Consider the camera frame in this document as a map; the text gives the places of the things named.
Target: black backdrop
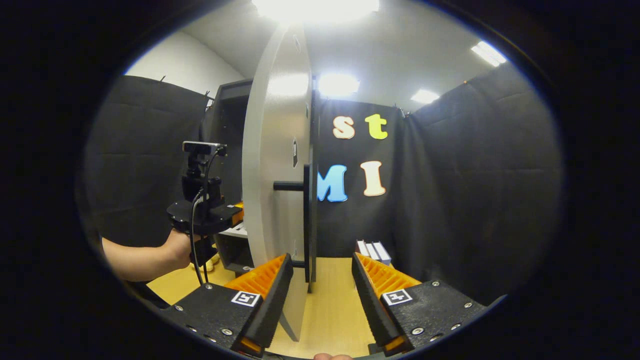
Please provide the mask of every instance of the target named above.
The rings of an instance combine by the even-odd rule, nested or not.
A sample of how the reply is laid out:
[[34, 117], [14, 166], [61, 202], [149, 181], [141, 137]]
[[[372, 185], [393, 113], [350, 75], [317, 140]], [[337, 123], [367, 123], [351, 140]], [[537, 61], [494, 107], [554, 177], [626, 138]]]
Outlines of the black backdrop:
[[[387, 119], [386, 139], [364, 118]], [[351, 117], [355, 136], [336, 138]], [[346, 257], [356, 239], [382, 241], [394, 265], [439, 279], [484, 304], [534, 269], [559, 216], [561, 151], [550, 110], [510, 63], [403, 118], [397, 108], [351, 101], [318, 106], [321, 176], [347, 166], [348, 199], [318, 202], [319, 256]], [[387, 192], [363, 194], [364, 161], [382, 162]]]
[[182, 198], [182, 141], [198, 140], [207, 99], [169, 83], [122, 76], [100, 107], [83, 174], [98, 231], [126, 246], [160, 246], [167, 207]]
[[399, 125], [396, 267], [488, 304], [540, 261], [559, 218], [555, 120], [510, 63]]
[[[393, 208], [396, 199], [392, 189], [396, 132], [402, 119], [400, 109], [353, 101], [320, 100], [316, 105], [319, 132], [314, 146], [314, 160], [320, 176], [326, 177], [332, 165], [347, 167], [344, 173], [344, 192], [347, 200], [330, 202], [326, 197], [317, 204], [317, 255], [321, 257], [350, 257], [356, 239], [382, 241], [394, 255]], [[382, 140], [369, 134], [365, 118], [379, 114], [387, 120]], [[333, 135], [333, 120], [344, 116], [353, 119], [355, 135], [350, 139]], [[380, 161], [380, 182], [386, 192], [380, 196], [365, 196], [365, 161]]]

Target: wooden floor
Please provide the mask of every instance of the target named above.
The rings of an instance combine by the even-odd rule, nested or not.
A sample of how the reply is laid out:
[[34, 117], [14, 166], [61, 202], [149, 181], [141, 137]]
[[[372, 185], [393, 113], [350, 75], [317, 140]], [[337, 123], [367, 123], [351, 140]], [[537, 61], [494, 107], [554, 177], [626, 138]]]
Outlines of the wooden floor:
[[[224, 285], [234, 278], [220, 261], [209, 281]], [[318, 258], [314, 292], [307, 294], [300, 341], [295, 342], [280, 324], [267, 350], [311, 359], [320, 352], [351, 357], [369, 355], [373, 335], [351, 276], [351, 258]], [[164, 301], [174, 304], [198, 287], [193, 267], [176, 270], [148, 284]]]

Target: white ceiling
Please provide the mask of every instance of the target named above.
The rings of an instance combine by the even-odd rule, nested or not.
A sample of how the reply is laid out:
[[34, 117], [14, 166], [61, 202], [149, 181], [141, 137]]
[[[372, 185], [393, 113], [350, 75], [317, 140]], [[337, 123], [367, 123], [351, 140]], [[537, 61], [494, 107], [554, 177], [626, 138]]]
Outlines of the white ceiling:
[[[276, 29], [250, 0], [231, 1], [186, 26], [247, 78]], [[431, 7], [409, 0], [380, 0], [380, 10], [340, 26], [305, 25], [312, 72], [348, 73], [359, 91], [343, 99], [415, 111], [420, 88], [445, 92], [493, 67], [470, 50], [480, 39]]]

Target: fluorescent light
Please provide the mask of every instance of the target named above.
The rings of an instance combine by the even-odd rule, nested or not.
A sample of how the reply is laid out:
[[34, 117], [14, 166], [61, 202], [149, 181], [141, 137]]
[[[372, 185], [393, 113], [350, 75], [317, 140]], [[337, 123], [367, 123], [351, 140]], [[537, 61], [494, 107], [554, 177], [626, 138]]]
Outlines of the fluorescent light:
[[327, 74], [318, 80], [318, 90], [325, 96], [345, 96], [358, 92], [360, 82], [350, 75]]
[[271, 79], [267, 91], [283, 96], [301, 96], [307, 93], [308, 87], [308, 74], [286, 74]]
[[494, 49], [491, 45], [484, 41], [480, 41], [476, 46], [472, 47], [474, 53], [480, 55], [482, 59], [490, 63], [494, 67], [497, 67], [501, 63], [506, 63], [507, 59], [504, 58], [498, 50]]
[[440, 96], [434, 92], [430, 92], [429, 90], [418, 90], [417, 93], [411, 98], [413, 101], [422, 102], [424, 104], [431, 104], [435, 100], [437, 100]]
[[260, 16], [280, 22], [344, 22], [380, 8], [379, 0], [252, 0]]

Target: letter m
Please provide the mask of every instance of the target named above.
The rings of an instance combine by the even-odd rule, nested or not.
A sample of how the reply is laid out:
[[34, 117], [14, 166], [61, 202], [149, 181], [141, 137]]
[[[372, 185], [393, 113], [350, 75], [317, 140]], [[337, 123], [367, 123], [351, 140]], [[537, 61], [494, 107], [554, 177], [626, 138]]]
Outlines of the letter m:
[[326, 194], [327, 200], [330, 202], [340, 202], [347, 200], [347, 195], [344, 193], [344, 173], [347, 171], [347, 167], [344, 165], [333, 165], [326, 172], [326, 176], [322, 177], [318, 172], [318, 201], [323, 201]]

